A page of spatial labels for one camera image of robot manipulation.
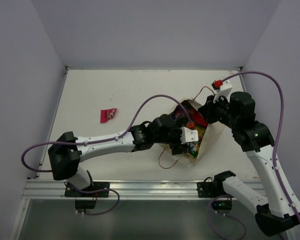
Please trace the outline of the beige paper bag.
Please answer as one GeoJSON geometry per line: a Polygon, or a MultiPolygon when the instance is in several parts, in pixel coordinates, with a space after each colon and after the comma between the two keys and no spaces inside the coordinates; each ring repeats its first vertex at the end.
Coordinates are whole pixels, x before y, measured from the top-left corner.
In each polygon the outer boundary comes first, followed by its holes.
{"type": "MultiPolygon", "coordinates": [[[[196,101],[197,96],[191,99],[182,99],[181,104],[185,106],[192,106],[197,112],[198,108],[202,105],[196,101]]],[[[207,128],[201,127],[200,125],[195,124],[194,129],[198,131],[199,141],[197,142],[199,147],[198,156],[196,159],[192,158],[189,153],[172,155],[169,154],[176,162],[182,163],[188,167],[195,166],[199,161],[203,160],[205,155],[212,149],[215,143],[220,138],[224,126],[216,122],[213,124],[208,124],[207,128]]]]}

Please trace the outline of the green yellow snack packet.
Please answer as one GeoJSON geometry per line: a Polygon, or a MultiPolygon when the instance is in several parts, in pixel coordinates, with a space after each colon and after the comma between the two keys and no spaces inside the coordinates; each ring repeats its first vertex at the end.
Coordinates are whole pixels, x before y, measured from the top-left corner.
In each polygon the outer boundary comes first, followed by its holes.
{"type": "Polygon", "coordinates": [[[188,143],[187,144],[188,153],[194,159],[198,157],[200,145],[198,143],[188,143]]]}

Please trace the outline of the small pink candy packet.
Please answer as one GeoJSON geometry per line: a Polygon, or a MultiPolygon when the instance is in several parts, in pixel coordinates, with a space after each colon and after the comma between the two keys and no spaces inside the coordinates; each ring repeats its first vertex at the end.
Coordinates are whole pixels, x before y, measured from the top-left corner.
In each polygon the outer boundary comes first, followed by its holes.
{"type": "Polygon", "coordinates": [[[109,120],[116,116],[117,108],[101,109],[100,110],[100,123],[107,123],[109,120]]]}

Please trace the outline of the red white snack packet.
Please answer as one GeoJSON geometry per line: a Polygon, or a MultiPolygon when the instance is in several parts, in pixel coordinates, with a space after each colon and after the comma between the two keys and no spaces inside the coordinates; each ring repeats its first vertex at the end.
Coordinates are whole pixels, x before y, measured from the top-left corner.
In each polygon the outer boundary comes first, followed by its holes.
{"type": "Polygon", "coordinates": [[[194,108],[189,110],[189,115],[196,125],[199,125],[205,129],[208,127],[206,120],[194,108]]]}

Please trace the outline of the purple Fox's candy packet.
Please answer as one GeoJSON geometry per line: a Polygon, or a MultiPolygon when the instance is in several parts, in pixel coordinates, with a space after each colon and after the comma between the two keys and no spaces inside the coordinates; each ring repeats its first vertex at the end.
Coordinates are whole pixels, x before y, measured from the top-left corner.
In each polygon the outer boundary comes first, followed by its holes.
{"type": "MultiPolygon", "coordinates": [[[[193,117],[193,115],[195,114],[196,110],[188,105],[184,107],[188,113],[188,115],[190,116],[190,118],[193,117]]],[[[177,106],[174,111],[172,113],[169,114],[173,120],[176,123],[182,123],[182,124],[186,124],[189,122],[187,115],[185,114],[185,112],[179,107],[177,106]]]]}

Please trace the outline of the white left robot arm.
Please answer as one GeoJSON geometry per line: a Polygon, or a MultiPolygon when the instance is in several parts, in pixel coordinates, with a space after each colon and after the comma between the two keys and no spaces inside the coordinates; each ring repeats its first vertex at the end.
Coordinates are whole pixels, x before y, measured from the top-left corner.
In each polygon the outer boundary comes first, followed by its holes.
{"type": "Polygon", "coordinates": [[[73,132],[63,133],[48,149],[48,157],[55,181],[67,180],[82,196],[93,193],[90,173],[80,163],[114,153],[133,153],[149,150],[154,144],[165,144],[173,155],[188,152],[188,144],[198,141],[198,132],[186,126],[177,126],[167,114],[131,126],[127,132],[97,136],[76,137],[73,132]]]}

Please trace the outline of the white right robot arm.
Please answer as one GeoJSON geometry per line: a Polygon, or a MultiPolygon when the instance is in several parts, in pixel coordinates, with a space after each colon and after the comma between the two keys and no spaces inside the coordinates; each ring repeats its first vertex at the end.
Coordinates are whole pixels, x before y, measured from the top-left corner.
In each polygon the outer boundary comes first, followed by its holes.
{"type": "Polygon", "coordinates": [[[198,112],[209,123],[231,129],[234,141],[251,161],[265,196],[243,183],[230,170],[215,175],[211,182],[197,184],[199,197],[230,195],[249,209],[259,229],[268,237],[300,226],[300,201],[294,194],[274,153],[275,141],[269,128],[255,117],[255,101],[247,92],[234,92],[230,99],[210,95],[198,112]]]}

